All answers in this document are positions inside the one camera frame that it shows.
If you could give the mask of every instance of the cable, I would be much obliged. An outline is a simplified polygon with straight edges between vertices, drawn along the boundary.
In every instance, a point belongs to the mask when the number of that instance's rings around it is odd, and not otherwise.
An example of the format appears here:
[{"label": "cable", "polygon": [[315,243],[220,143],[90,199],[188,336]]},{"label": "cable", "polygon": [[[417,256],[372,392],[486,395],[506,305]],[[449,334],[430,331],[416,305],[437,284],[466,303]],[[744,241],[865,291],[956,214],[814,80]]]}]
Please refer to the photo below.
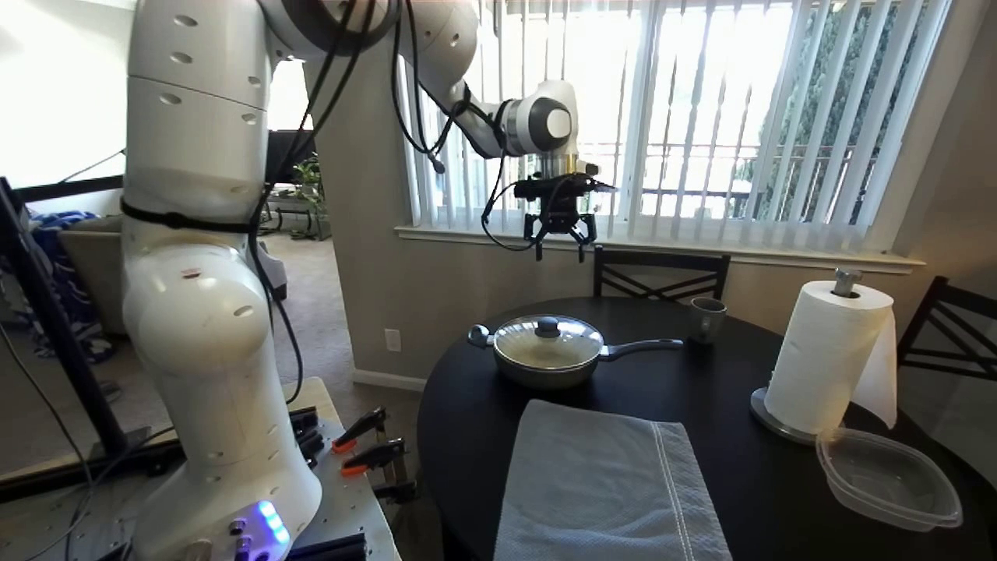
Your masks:
[{"label": "cable", "polygon": [[[365,8],[361,35],[372,31],[372,23],[373,23],[373,3],[369,3],[369,8]],[[295,155],[295,150],[298,150],[298,145],[295,145],[295,143],[298,143],[298,135],[303,135],[303,127],[304,127],[308,113],[315,109],[315,100],[318,100],[318,95],[322,95],[322,86],[325,86],[328,69],[333,64],[333,55],[336,55],[336,49],[340,49],[340,40],[343,40],[343,36],[345,36],[345,27],[343,27],[343,35],[333,36],[333,44],[329,44],[329,49],[328,49],[328,60],[325,60],[325,64],[322,64],[322,73],[318,73],[318,77],[315,77],[315,84],[313,84],[308,107],[304,107],[304,113],[303,113],[295,141],[294,141],[294,145],[285,154],[285,162],[280,162],[277,179],[288,170],[288,166],[294,162],[294,155]],[[351,49],[351,55],[348,55],[348,64],[345,64],[345,73],[343,73],[343,77],[340,77],[340,84],[336,84],[328,109],[322,113],[322,117],[318,117],[315,127],[308,130],[304,145],[318,137],[318,130],[322,130],[322,127],[328,126],[328,117],[333,115],[333,109],[336,109],[336,102],[340,102],[348,77],[351,77],[351,69],[355,69],[355,61],[358,61],[358,53],[361,53],[361,40],[355,40],[355,49]],[[277,291],[273,291],[270,277],[269,277],[264,268],[261,268],[258,243],[256,243],[256,241],[258,241],[258,227],[261,227],[261,208],[264,208],[264,204],[269,204],[270,194],[273,194],[273,184],[269,181],[264,191],[261,191],[261,195],[258,195],[258,204],[256,204],[254,221],[250,221],[250,256],[254,256],[254,266],[256,266],[256,271],[258,271],[261,287],[269,291],[270,303],[273,303],[277,313],[280,313],[280,325],[285,325],[288,340],[290,340],[294,354],[295,354],[295,387],[294,387],[294,392],[290,392],[290,399],[288,399],[288,404],[290,404],[290,403],[298,399],[303,383],[304,383],[303,345],[298,345],[298,336],[295,336],[295,331],[294,331],[294,322],[290,322],[285,303],[277,298]]]},{"label": "cable", "polygon": [[71,508],[69,527],[58,540],[53,540],[49,546],[45,546],[40,551],[28,556],[28,561],[40,561],[49,549],[57,549],[67,540],[67,561],[71,557],[71,535],[80,524],[80,515],[86,512],[86,503],[93,500],[97,485],[126,461],[132,458],[136,450],[142,450],[146,443],[173,433],[175,426],[163,426],[157,433],[146,433],[142,439],[132,443],[128,450],[122,450],[86,485],[86,497]]},{"label": "cable", "polygon": [[490,238],[490,243],[495,243],[495,247],[503,247],[503,250],[509,250],[509,253],[528,253],[528,250],[536,247],[534,241],[528,241],[528,247],[509,247],[509,243],[503,243],[499,238],[491,238],[491,230],[490,230],[491,205],[514,187],[514,184],[503,184],[503,179],[506,179],[506,155],[499,159],[499,170],[495,170],[495,184],[491,184],[490,204],[486,204],[486,208],[479,212],[479,230]]},{"label": "cable", "polygon": [[444,130],[438,130],[437,143],[434,143],[434,145],[426,145],[426,137],[425,137],[425,109],[420,109],[420,102],[416,100],[416,102],[412,102],[412,113],[416,113],[416,120],[417,120],[417,141],[416,141],[416,135],[407,130],[407,126],[405,126],[405,117],[401,117],[401,102],[399,102],[399,55],[401,55],[401,23],[405,23],[405,15],[401,15],[401,6],[399,6],[399,3],[405,3],[405,13],[407,13],[407,40],[412,40],[412,91],[417,95],[417,40],[416,40],[416,13],[412,13],[412,0],[397,0],[394,69],[391,69],[394,109],[397,109],[397,120],[399,120],[401,137],[407,141],[407,145],[412,145],[412,150],[417,150],[417,154],[425,154],[425,155],[430,155],[430,159],[434,159],[434,166],[438,166],[438,162],[437,162],[437,154],[444,150],[446,135],[449,135],[449,127],[452,127],[454,115],[449,115],[449,120],[444,126]]},{"label": "cable", "polygon": [[118,159],[118,155],[126,155],[126,150],[115,150],[115,154],[108,154],[108,155],[102,155],[102,159],[97,159],[97,162],[90,162],[90,166],[84,166],[84,169],[79,169],[79,170],[67,175],[67,179],[64,179],[64,181],[57,181],[57,184],[69,184],[71,179],[80,179],[80,175],[86,175],[90,169],[97,169],[97,166],[102,166],[102,162],[108,162],[108,159]]}]

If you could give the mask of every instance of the pan handle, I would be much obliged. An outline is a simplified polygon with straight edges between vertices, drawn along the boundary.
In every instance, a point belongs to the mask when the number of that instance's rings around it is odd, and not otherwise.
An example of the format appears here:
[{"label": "pan handle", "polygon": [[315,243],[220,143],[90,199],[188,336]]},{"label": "pan handle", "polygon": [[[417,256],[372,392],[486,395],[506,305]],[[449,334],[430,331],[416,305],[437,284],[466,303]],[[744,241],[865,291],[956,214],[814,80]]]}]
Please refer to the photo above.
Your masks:
[{"label": "pan handle", "polygon": [[658,352],[658,350],[684,350],[684,345],[687,345],[684,340],[632,340],[620,345],[600,345],[599,357],[615,362],[632,352]]},{"label": "pan handle", "polygon": [[482,326],[482,325],[473,325],[473,326],[464,334],[464,340],[466,340],[472,345],[478,345],[478,350],[491,350],[491,331]]}]

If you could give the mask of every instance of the pan lid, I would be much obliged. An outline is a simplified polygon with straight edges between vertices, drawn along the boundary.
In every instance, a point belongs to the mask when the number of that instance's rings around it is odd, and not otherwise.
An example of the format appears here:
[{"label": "pan lid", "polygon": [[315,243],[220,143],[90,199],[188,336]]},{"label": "pan lid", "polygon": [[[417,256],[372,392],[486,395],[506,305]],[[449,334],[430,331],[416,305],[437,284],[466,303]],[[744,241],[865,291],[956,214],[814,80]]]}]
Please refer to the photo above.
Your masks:
[{"label": "pan lid", "polygon": [[578,319],[519,319],[491,334],[491,350],[534,372],[581,372],[600,352],[600,334]]}]

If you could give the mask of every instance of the towel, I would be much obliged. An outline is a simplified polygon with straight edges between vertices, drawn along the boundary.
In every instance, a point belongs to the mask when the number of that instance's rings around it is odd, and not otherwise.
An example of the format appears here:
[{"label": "towel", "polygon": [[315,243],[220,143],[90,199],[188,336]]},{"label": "towel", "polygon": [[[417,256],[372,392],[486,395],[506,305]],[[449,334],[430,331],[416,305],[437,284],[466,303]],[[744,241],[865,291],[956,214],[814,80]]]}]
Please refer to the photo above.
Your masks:
[{"label": "towel", "polygon": [[495,561],[728,561],[684,424],[534,399],[506,481]]}]

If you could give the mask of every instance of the round table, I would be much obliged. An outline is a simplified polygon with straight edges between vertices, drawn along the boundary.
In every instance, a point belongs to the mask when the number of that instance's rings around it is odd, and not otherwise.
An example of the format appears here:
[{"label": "round table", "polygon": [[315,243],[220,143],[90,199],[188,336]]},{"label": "round table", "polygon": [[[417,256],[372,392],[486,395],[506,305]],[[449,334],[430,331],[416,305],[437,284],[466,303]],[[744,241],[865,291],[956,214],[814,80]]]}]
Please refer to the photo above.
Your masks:
[{"label": "round table", "polygon": [[[571,314],[590,322],[607,342],[688,334],[688,314],[673,303],[558,298],[517,314]],[[779,336],[726,319],[717,345],[640,352],[600,362],[585,387],[534,392],[503,377],[491,352],[457,340],[426,380],[417,414],[425,481],[437,500],[449,557],[491,557],[506,475],[519,412],[531,399],[620,412],[649,421],[684,421],[734,557],[994,557],[983,497],[994,492],[964,475],[908,418],[889,433],[930,453],[964,500],[964,527],[909,534],[860,516],[835,503],[814,447],[768,430],[750,414],[750,390],[770,380]],[[852,426],[879,430],[852,409]]]}]

